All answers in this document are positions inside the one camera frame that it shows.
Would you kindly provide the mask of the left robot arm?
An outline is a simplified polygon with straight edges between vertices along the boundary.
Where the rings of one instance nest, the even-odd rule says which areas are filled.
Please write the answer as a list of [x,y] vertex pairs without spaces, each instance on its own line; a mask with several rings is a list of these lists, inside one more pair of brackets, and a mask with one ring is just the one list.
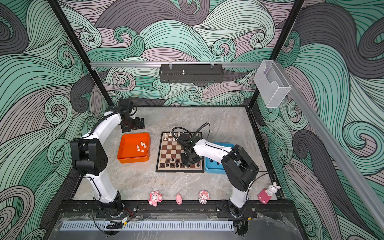
[[120,99],[118,105],[109,107],[88,133],[70,143],[73,168],[88,179],[100,207],[113,210],[115,215],[123,211],[124,204],[106,172],[108,156],[104,144],[116,126],[121,126],[123,133],[145,128],[144,119],[136,117],[136,111],[133,101]]

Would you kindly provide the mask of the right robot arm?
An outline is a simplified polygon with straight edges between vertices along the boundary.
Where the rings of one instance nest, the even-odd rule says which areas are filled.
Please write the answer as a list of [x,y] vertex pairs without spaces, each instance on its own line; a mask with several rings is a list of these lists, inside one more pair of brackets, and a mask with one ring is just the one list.
[[171,136],[184,150],[181,154],[182,165],[191,165],[208,158],[223,166],[233,186],[230,207],[240,211],[247,203],[249,190],[260,172],[259,167],[242,146],[223,147],[197,136],[200,130],[209,125],[204,123],[194,133],[182,127],[174,127]]

